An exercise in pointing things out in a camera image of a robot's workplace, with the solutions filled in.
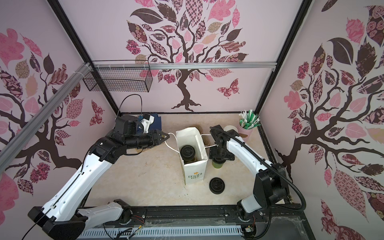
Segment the green paper coffee cup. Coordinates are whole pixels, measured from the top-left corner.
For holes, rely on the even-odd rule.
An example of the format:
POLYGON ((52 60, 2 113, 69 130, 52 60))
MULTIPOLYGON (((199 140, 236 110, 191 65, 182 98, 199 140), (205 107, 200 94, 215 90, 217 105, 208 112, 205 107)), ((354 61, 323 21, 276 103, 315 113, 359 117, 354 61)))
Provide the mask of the green paper coffee cup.
POLYGON ((224 163, 223 162, 215 162, 215 161, 212 161, 212 165, 215 169, 220 169, 224 163))

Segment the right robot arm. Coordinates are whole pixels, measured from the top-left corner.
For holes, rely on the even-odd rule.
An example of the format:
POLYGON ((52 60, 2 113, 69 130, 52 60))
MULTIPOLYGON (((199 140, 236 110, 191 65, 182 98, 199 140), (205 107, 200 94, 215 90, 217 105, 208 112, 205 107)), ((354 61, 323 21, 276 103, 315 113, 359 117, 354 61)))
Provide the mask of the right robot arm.
POLYGON ((263 158, 234 130, 225 131, 217 125, 210 127, 210 133, 215 141, 215 146, 211 147, 209 155, 213 164, 223 165, 227 161, 238 158, 255 177, 253 193, 237 203, 237 213, 241 220, 248 220, 254 212, 273 207, 295 212, 306 209, 304 195, 287 178, 282 164, 274 164, 263 158), (278 204, 279 201, 288 197, 290 189, 298 195, 301 202, 299 207, 278 204))

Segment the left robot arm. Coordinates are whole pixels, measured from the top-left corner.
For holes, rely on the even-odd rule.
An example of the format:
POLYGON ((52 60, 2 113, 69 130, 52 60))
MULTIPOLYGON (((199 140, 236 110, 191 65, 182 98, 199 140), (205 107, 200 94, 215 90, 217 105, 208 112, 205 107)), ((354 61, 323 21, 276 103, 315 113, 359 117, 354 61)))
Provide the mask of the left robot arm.
POLYGON ((54 240, 75 240, 84 231, 108 222, 128 224, 133 216, 131 206, 122 200, 94 208, 81 208, 81 203, 97 180, 127 150, 145 150, 161 145, 169 135, 151 130, 153 116, 117 117, 114 128, 97 140, 87 151, 79 169, 61 190, 42 207, 33 207, 29 218, 54 240))

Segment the white illustrated paper bag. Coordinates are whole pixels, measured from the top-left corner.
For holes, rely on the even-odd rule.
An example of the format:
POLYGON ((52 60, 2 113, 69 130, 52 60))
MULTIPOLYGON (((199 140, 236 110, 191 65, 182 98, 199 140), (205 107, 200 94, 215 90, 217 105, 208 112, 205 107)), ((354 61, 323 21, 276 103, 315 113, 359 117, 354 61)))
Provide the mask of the white illustrated paper bag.
POLYGON ((196 127, 189 127, 175 133, 169 133, 177 144, 176 148, 168 146, 179 156, 185 185, 192 185, 204 180, 208 154, 213 146, 205 146, 203 134, 196 127))

